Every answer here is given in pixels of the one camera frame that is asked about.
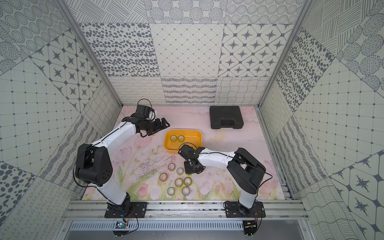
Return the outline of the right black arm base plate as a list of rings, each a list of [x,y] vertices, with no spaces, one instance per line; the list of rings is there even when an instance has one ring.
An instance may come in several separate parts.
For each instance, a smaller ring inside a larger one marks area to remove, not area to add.
[[[250,209],[244,207],[239,201],[225,201],[223,207],[227,218],[265,218],[265,208],[262,202],[254,201]]]

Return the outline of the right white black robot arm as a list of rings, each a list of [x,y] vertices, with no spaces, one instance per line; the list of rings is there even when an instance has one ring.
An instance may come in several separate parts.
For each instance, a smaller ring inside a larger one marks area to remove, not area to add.
[[[183,144],[179,147],[178,154],[185,160],[185,170],[190,175],[200,174],[207,167],[228,170],[242,190],[239,204],[246,209],[253,207],[267,170],[246,149],[217,152]]]

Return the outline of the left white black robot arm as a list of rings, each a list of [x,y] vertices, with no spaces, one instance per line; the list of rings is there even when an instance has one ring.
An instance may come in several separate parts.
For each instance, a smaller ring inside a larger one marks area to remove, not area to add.
[[[87,187],[96,188],[110,204],[121,206],[128,194],[121,189],[114,179],[110,158],[122,143],[136,134],[142,138],[152,136],[170,127],[165,118],[154,120],[125,117],[110,133],[91,143],[82,144],[78,148],[73,177],[85,182]]]

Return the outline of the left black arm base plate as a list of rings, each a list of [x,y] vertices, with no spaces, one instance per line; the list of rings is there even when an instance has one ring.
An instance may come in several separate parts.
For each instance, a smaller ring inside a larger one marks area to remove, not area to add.
[[[129,202],[122,205],[107,203],[107,210],[104,217],[107,219],[137,217],[144,218],[147,211],[147,202]]]

